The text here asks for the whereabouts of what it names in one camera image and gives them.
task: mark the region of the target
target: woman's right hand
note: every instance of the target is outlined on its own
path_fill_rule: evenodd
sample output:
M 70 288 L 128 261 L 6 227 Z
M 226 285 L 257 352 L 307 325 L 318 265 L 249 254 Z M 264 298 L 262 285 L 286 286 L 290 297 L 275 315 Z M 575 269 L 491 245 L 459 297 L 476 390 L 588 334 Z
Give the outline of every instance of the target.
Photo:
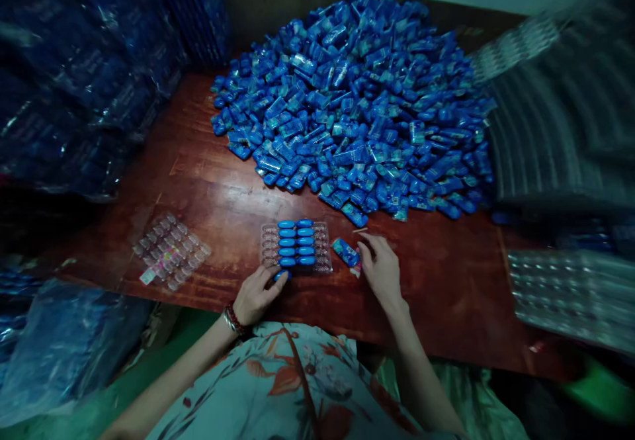
M 368 283 L 387 314 L 397 314 L 407 310 L 407 303 L 402 298 L 399 283 L 399 259 L 388 246 L 386 238 L 381 236 L 360 235 L 368 240 L 375 252 L 373 259 L 370 250 L 362 242 L 357 242 L 362 256 L 362 268 Z

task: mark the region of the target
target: wooden table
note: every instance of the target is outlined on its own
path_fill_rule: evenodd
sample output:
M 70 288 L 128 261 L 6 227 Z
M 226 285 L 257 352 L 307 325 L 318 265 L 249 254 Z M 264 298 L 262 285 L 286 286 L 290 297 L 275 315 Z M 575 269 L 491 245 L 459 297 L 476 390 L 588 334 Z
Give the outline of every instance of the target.
M 69 258 L 62 277 L 109 290 L 219 312 L 259 263 L 261 224 L 287 218 L 325 220 L 331 238 L 354 245 L 360 238 L 340 213 L 308 187 L 293 195 L 266 187 L 212 133 L 218 111 L 212 78 L 187 75 L 128 170 L 118 202 L 100 221 L 54 255 Z M 212 248 L 212 255 L 181 290 L 171 294 L 139 276 L 142 261 L 131 247 L 151 221 L 177 215 Z M 382 234 L 400 259 L 402 292 L 423 346 L 430 355 L 549 378 L 570 376 L 565 358 L 547 335 L 516 319 L 503 256 L 503 237 L 484 212 L 457 222 L 410 210 L 407 223 L 383 212 L 370 216 L 368 233 Z M 333 273 L 294 277 L 267 319 L 303 322 L 336 334 L 386 345 L 388 324 L 362 276 L 357 279 L 333 253 Z

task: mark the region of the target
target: pile of blue items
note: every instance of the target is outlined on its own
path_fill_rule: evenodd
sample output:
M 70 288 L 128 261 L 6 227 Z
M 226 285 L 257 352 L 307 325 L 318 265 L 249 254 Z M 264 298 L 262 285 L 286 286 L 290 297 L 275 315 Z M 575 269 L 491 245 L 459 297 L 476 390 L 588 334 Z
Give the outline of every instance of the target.
M 166 0 L 197 67 L 226 66 L 230 58 L 230 19 L 225 0 Z
M 2 0 L 0 174 L 109 201 L 187 62 L 162 0 Z
M 0 388 L 0 428 L 104 388 L 139 342 L 152 303 L 51 279 L 37 292 Z
M 420 2 L 340 1 L 252 49 L 216 78 L 212 127 L 265 184 L 308 183 L 357 227 L 380 208 L 455 220 L 487 203 L 495 103 Z
M 0 271 L 0 389 L 9 359 L 26 326 L 26 315 L 42 281 L 13 271 Z

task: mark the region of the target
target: finger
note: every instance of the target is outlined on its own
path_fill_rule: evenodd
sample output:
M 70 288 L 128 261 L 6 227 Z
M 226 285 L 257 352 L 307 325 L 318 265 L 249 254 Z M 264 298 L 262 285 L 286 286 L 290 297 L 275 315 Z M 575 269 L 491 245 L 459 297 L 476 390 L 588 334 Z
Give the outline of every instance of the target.
M 282 288 L 284 288 L 284 286 L 286 285 L 288 279 L 289 272 L 287 271 L 283 273 L 280 278 L 278 278 L 278 281 L 276 281 L 276 283 L 271 288 L 269 288 L 268 290 L 264 290 L 261 293 L 263 306 L 268 306 L 275 298 L 278 297 L 278 295 L 282 292 Z
M 372 268 L 372 257 L 370 256 L 370 250 L 368 247 L 362 242 L 357 242 L 357 246 L 359 246 L 359 254 L 362 257 L 362 267 L 364 269 Z
M 265 289 L 265 285 L 267 284 L 267 281 L 269 281 L 273 277 L 273 275 L 275 275 L 280 270 L 281 268 L 279 265 L 274 265 L 269 268 L 264 268 L 263 272 L 257 278 L 258 285 L 261 287 L 261 289 Z
M 391 255 L 394 255 L 395 252 L 392 251 L 392 248 L 390 247 L 390 245 L 388 244 L 388 240 L 384 237 L 379 237 L 379 241 L 380 243 L 384 246 L 384 250 L 387 251 L 388 253 L 390 253 Z
M 385 250 L 384 246 L 382 245 L 382 242 L 379 241 L 379 237 L 374 236 L 374 235 L 368 235 L 368 234 L 365 234 L 365 233 L 360 233 L 360 235 L 363 238 L 366 238 L 368 240 L 368 242 L 370 243 L 370 246 L 372 246 L 372 248 L 375 251 L 376 255 L 379 255 L 379 253 L 381 251 Z
M 264 266 L 262 266 L 262 265 L 260 265 L 260 266 L 258 267 L 258 269 L 252 273 L 252 275 L 251 275 L 251 276 L 253 276 L 254 278 L 258 278 L 258 277 L 260 277 L 260 275 L 262 275 L 262 274 L 263 274 L 263 271 L 264 271 L 264 270 L 265 270 L 265 267 L 264 267 Z

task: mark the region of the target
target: beaded bracelet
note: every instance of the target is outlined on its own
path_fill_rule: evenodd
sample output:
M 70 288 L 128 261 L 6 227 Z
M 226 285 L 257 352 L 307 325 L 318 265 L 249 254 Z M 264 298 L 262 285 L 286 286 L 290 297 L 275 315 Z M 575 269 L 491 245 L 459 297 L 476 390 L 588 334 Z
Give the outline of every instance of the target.
M 238 318 L 236 318 L 236 313 L 233 311 L 233 306 L 228 304 L 225 306 L 225 310 L 223 311 L 223 317 L 225 317 L 225 321 L 230 325 L 232 331 L 234 331 L 239 336 L 242 336 L 247 332 L 247 328 L 240 324 Z

